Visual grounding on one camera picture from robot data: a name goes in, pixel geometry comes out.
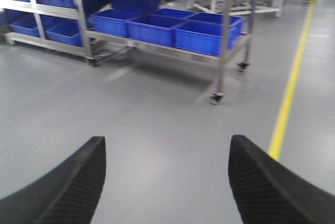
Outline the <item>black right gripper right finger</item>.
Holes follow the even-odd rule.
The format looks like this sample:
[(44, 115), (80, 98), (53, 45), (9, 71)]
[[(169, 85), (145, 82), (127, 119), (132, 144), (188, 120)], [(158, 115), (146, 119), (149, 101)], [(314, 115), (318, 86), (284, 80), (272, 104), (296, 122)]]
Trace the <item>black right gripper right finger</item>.
[(243, 135), (231, 138), (228, 177), (243, 223), (334, 223), (334, 195)]

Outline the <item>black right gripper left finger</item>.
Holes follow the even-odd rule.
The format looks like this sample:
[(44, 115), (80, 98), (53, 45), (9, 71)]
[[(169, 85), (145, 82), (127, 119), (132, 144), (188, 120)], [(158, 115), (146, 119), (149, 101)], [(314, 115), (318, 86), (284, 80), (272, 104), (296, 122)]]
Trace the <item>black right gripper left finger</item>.
[(105, 177), (105, 138), (94, 136), (50, 172), (1, 199), (1, 223), (91, 223)]

